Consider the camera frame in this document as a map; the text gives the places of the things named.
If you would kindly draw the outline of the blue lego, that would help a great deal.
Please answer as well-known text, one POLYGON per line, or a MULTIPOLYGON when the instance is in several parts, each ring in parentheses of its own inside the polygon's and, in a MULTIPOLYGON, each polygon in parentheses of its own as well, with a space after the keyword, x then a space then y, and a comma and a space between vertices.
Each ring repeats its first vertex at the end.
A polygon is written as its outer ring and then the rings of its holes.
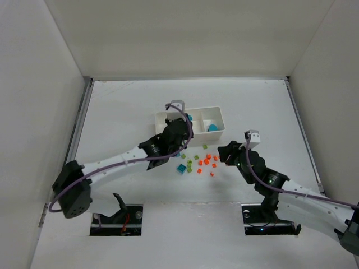
POLYGON ((218 130, 218 127, 215 124, 210 124, 208 126, 208 132, 215 132, 218 130))

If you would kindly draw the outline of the large blue lego brick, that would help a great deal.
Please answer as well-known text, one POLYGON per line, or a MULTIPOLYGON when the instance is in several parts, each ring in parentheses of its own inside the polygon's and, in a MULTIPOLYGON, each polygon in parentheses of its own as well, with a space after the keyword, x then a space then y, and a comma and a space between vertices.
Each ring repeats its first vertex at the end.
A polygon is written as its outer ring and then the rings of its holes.
POLYGON ((180 173, 181 175, 184 174, 187 170, 187 166, 183 164, 179 164, 179 166, 176 168, 176 171, 180 173))

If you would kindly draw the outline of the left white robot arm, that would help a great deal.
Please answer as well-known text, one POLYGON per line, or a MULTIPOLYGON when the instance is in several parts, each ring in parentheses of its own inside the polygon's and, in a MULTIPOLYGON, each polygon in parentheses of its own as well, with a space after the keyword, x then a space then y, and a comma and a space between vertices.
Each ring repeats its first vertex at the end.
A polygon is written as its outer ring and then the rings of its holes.
POLYGON ((82 165, 76 160, 68 162, 52 185, 55 197, 49 211, 56 212, 53 206, 59 204, 58 211, 67 219, 86 211, 106 217, 121 217, 125 213, 121 196, 113 193, 108 200, 97 196, 95 191, 113 180, 167 163, 185 149, 192 138, 192 122, 189 119, 167 119, 162 133, 123 154, 82 165))

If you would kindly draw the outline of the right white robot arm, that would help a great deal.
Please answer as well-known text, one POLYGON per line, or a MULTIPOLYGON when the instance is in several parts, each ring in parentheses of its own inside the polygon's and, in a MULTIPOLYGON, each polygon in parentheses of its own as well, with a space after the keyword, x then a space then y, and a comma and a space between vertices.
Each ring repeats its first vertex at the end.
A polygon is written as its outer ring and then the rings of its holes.
POLYGON ((321 232, 358 255, 358 206, 330 199, 270 169, 245 143, 218 147, 219 159, 236 167, 247 184, 263 196, 264 213, 321 232))

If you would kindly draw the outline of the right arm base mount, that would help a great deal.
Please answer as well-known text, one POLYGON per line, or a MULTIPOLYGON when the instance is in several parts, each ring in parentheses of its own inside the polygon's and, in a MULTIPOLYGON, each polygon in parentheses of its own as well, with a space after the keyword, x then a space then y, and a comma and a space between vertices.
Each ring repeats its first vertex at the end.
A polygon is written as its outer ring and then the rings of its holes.
POLYGON ((281 220, 273 212, 265 212, 259 203, 244 203, 241 210, 246 236, 298 236, 302 230, 300 224, 281 220))

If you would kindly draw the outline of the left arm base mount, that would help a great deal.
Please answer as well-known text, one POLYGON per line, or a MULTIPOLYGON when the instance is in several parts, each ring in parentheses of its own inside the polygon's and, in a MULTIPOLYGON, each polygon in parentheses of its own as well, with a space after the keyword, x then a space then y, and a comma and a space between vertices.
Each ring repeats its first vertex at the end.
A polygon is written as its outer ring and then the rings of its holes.
POLYGON ((113 196, 116 212, 110 216, 94 213, 90 236, 141 236, 143 205, 125 204, 118 193, 113 196))

